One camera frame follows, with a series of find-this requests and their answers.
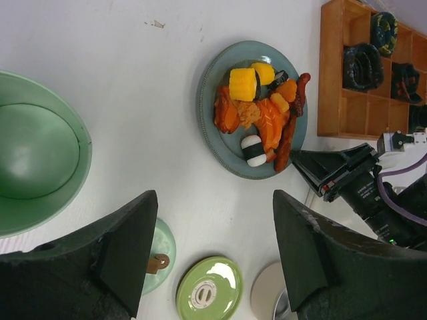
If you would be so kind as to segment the red octopus tentacle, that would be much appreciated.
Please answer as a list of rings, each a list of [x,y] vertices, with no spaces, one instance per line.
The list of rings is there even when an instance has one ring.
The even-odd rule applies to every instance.
[[[291,114],[301,117],[304,114],[304,105],[306,104],[306,85],[311,79],[309,73],[302,73],[296,81],[296,98],[290,103]]]

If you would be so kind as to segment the orange fried nugget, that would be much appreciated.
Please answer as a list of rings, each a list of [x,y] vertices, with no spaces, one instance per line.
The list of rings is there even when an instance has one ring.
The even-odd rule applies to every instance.
[[[288,103],[296,99],[297,83],[294,79],[288,79],[282,83],[276,90]]]

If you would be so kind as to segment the red bacon strip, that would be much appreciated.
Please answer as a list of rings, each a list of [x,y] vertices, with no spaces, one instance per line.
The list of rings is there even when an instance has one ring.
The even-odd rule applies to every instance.
[[[292,146],[292,139],[296,128],[297,117],[291,115],[288,123],[283,129],[280,144],[276,149],[276,159],[274,161],[274,169],[276,173],[282,172],[288,165],[290,158],[290,151]]]

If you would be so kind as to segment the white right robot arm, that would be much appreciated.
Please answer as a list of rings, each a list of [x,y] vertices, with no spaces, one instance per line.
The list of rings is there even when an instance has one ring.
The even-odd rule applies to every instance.
[[[425,157],[405,169],[383,172],[378,153],[363,143],[343,151],[292,151],[290,159],[318,197],[329,203],[342,198],[379,240],[426,250],[426,176],[400,193],[384,181],[423,165]]]

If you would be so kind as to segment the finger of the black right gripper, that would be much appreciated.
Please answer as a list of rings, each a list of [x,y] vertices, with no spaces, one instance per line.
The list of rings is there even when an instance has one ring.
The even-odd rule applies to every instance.
[[[323,200],[335,200],[335,180],[346,171],[346,158],[341,151],[321,152],[293,150],[290,159],[311,190]]]
[[[345,160],[377,160],[377,152],[375,148],[367,143],[363,143],[353,148],[345,149],[340,152],[340,155]]]

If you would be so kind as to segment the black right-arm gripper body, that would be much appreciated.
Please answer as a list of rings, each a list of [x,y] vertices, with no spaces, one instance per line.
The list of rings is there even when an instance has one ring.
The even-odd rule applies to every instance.
[[[379,213],[387,211],[377,186],[379,165],[377,160],[346,160],[346,171],[336,180],[338,197],[341,197],[355,213]]]

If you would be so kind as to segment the beige steel lunch bowl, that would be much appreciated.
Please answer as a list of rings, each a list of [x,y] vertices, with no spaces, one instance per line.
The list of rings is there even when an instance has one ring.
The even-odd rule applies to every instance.
[[[291,312],[286,282],[280,262],[260,271],[250,294],[250,305],[256,319],[287,319]]]

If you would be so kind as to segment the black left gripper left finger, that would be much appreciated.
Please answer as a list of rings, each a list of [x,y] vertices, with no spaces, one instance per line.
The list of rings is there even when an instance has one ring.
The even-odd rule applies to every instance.
[[[157,218],[154,190],[29,252],[1,255],[2,319],[137,316]]]

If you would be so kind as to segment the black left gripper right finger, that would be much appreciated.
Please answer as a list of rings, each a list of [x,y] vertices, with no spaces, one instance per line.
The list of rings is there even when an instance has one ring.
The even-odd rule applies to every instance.
[[[426,253],[383,243],[273,194],[290,308],[299,319],[425,319]]]

